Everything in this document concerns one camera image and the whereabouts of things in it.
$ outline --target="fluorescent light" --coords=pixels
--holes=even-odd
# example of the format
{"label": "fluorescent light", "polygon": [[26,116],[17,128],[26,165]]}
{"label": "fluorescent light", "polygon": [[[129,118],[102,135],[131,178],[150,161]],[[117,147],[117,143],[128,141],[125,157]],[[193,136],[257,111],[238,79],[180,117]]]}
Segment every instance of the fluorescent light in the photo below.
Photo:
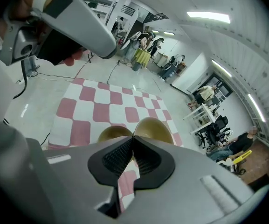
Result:
{"label": "fluorescent light", "polygon": [[167,34],[167,35],[175,35],[175,34],[172,33],[172,32],[164,32],[164,34]]}
{"label": "fluorescent light", "polygon": [[259,115],[260,115],[262,121],[263,121],[263,122],[266,122],[266,120],[265,120],[265,118],[264,118],[264,116],[263,116],[261,110],[259,109],[259,106],[258,106],[257,103],[255,102],[255,100],[252,98],[251,94],[248,94],[248,97],[250,98],[250,100],[251,100],[252,103],[254,104],[254,106],[255,106],[257,112],[259,113]]}
{"label": "fluorescent light", "polygon": [[200,17],[200,18],[208,18],[218,21],[223,21],[226,23],[231,23],[229,16],[221,13],[210,13],[210,12],[187,12],[190,17]]}
{"label": "fluorescent light", "polygon": [[219,65],[216,61],[212,60],[212,62],[215,65],[217,65],[220,69],[222,69],[229,77],[232,77],[232,75],[226,69],[224,69],[221,65]]}

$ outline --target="floor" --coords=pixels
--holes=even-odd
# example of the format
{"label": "floor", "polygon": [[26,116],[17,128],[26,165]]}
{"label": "floor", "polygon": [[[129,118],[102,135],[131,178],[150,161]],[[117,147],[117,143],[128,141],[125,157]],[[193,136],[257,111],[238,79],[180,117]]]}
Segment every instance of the floor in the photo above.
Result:
{"label": "floor", "polygon": [[24,136],[37,139],[41,143],[51,129],[64,92],[75,77],[103,83],[108,81],[109,84],[160,96],[178,129],[184,147],[203,153],[204,150],[198,146],[199,139],[194,134],[189,134],[196,125],[193,121],[182,119],[191,112],[186,105],[190,99],[148,69],[134,72],[123,64],[116,66],[119,59],[120,57],[114,56],[103,60],[94,56],[92,63],[89,63],[87,57],[83,57],[72,67],[53,66],[47,61],[36,60],[36,64],[40,65],[38,72],[46,75],[38,74],[29,79],[27,90],[12,102],[5,118]]}

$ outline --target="black office chair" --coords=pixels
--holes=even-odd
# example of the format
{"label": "black office chair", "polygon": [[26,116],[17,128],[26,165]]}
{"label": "black office chair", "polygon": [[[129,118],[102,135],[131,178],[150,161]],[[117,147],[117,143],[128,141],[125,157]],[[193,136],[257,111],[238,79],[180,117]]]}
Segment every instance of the black office chair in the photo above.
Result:
{"label": "black office chair", "polygon": [[195,135],[200,137],[200,144],[204,145],[203,148],[206,148],[205,145],[205,139],[208,141],[209,145],[215,144],[217,141],[220,140],[220,137],[218,134],[220,134],[220,131],[224,129],[228,124],[228,119],[226,116],[222,117],[221,115],[217,118],[217,120],[214,122],[214,124],[211,124],[203,129],[201,129],[198,133]]}

